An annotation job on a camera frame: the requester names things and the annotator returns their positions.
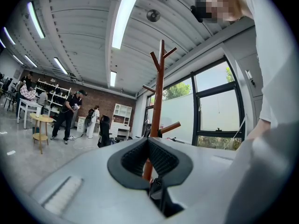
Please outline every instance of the ceiling light fixture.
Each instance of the ceiling light fixture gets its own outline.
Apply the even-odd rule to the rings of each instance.
[[[37,65],[35,65],[35,64],[33,63],[33,61],[31,61],[30,58],[29,58],[27,55],[25,55],[25,58],[26,58],[31,64],[33,64],[35,67],[37,67]]]
[[[4,46],[3,42],[1,41],[1,39],[0,39],[0,43],[1,43],[1,45],[2,45],[3,48],[6,48],[6,46]]]
[[[113,31],[112,47],[120,49],[123,35],[136,0],[121,0]]]
[[[33,21],[33,24],[34,24],[34,26],[37,30],[37,33],[39,34],[40,38],[42,38],[42,39],[45,38],[45,34],[43,33],[43,30],[41,28],[41,24],[39,23],[39,20],[38,20],[37,15],[36,15],[36,10],[35,10],[33,2],[29,2],[27,4],[27,8],[28,8],[31,20]]]
[[[110,85],[114,87],[115,86],[115,81],[116,81],[116,72],[111,71],[110,72]]]
[[[11,42],[13,45],[15,45],[15,42],[14,42],[13,39],[11,38],[11,36],[10,36],[10,34],[8,33],[6,27],[4,27],[4,31],[5,31],[5,33],[6,33],[6,35],[7,35],[7,37],[9,38],[10,42]]]
[[[19,63],[21,63],[22,65],[24,64],[24,63],[21,62],[15,55],[13,55],[13,57],[14,57]]]
[[[55,62],[57,63],[57,65],[60,67],[60,69],[62,70],[62,72],[63,72],[64,74],[67,75],[66,70],[64,69],[64,67],[62,66],[62,64],[60,63],[60,61],[58,60],[57,57],[54,58],[54,61],[55,61]]]

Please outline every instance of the black pants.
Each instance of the black pants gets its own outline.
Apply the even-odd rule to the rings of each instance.
[[[59,127],[65,121],[65,132],[64,132],[64,140],[68,140],[70,136],[71,129],[71,120],[73,119],[74,113],[71,110],[68,110],[65,113],[60,112],[58,115],[58,119],[54,125],[54,129],[52,132],[52,136],[56,137]]]

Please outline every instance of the ceiling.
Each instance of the ceiling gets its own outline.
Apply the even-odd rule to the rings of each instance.
[[[27,3],[33,1],[38,20],[45,33],[41,39],[28,14]],[[159,41],[165,49],[177,51],[165,60],[171,67],[198,45],[230,26],[230,22],[201,24],[190,12],[194,0],[137,0],[128,21],[120,50],[107,46],[111,38],[111,19],[115,0],[21,0],[6,23],[15,40],[12,45],[3,29],[0,37],[11,54],[26,69],[57,78],[91,84],[111,91],[135,96],[143,84],[157,76],[150,52],[159,54]],[[156,9],[161,18],[150,22],[146,13]],[[37,68],[25,58],[28,55]],[[69,75],[54,62],[58,57]],[[110,71],[117,72],[115,87],[109,85]]]

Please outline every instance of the floor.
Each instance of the floor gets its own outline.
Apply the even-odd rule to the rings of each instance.
[[[69,141],[68,145],[63,142],[64,128],[61,127],[57,139],[50,140],[49,145],[43,141],[43,154],[40,153],[39,146],[33,144],[32,127],[35,122],[30,123],[27,119],[26,129],[24,120],[17,124],[15,112],[12,108],[7,111],[7,104],[4,108],[5,98],[0,100],[0,166],[1,171],[9,182],[14,182],[26,193],[30,191],[45,177],[57,170],[59,167],[72,160],[76,156],[92,150],[96,150],[98,136],[92,139],[84,135],[75,141]],[[48,124],[48,137],[52,134],[51,124]],[[71,135],[79,137],[76,128],[71,129]]]

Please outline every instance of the window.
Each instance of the window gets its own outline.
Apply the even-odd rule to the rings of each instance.
[[[193,91],[191,78],[163,91],[160,128],[180,122],[181,127],[163,134],[164,138],[176,137],[178,141],[192,143]]]
[[[210,147],[229,150],[237,150],[241,143],[241,138],[234,138],[231,141],[231,138],[198,136],[197,140],[197,146],[199,147]]]
[[[204,91],[213,87],[235,81],[226,61],[196,75],[197,91]]]
[[[239,86],[228,62],[221,59],[204,67],[195,80],[198,138],[193,145],[237,149],[244,133],[244,127],[238,131],[244,111]]]
[[[204,131],[237,131],[239,109],[235,91],[200,98],[200,129]]]
[[[148,123],[152,123],[154,102],[155,95],[149,96],[144,117]],[[245,126],[238,131],[243,118],[240,88],[225,57],[163,91],[160,128],[181,123],[163,138],[236,150],[244,139]]]

